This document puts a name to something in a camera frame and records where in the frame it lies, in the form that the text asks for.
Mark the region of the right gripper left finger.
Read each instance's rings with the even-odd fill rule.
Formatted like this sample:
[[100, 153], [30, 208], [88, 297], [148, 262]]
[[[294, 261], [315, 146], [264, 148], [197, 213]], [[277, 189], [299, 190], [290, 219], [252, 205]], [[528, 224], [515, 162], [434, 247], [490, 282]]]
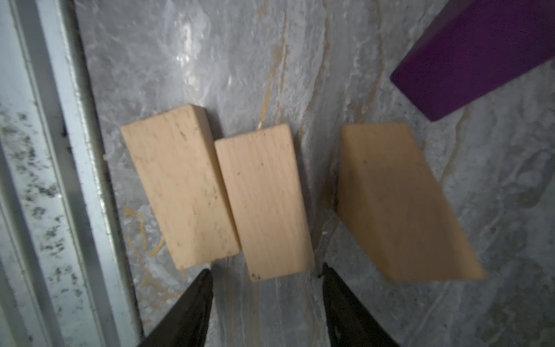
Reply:
[[213, 301], [213, 277], [203, 270], [141, 346], [205, 345]]

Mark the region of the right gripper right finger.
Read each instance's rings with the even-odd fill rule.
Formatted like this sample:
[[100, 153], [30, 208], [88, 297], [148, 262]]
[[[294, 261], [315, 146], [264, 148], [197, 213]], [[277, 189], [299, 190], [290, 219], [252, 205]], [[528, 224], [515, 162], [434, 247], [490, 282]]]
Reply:
[[393, 346], [390, 335], [373, 318], [338, 273], [322, 265], [322, 294], [331, 346]]

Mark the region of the purple triangle block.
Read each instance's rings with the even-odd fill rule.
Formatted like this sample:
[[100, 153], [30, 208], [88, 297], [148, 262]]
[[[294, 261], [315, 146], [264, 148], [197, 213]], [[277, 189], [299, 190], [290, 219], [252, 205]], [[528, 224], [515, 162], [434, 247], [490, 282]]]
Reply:
[[439, 121], [553, 57], [553, 1], [448, 1], [390, 79]]

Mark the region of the natural wood triangle block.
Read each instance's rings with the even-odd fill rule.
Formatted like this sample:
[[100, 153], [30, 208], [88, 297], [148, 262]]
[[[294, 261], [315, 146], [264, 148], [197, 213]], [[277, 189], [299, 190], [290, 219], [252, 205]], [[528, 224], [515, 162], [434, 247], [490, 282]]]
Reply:
[[393, 283], [487, 277], [405, 122], [341, 128], [338, 216]]

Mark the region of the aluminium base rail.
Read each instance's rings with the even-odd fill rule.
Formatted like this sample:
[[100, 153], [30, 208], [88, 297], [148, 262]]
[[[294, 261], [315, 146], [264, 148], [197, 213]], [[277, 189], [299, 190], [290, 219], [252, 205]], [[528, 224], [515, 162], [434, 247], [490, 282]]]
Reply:
[[1, 3], [1, 345], [142, 328], [74, 1]]

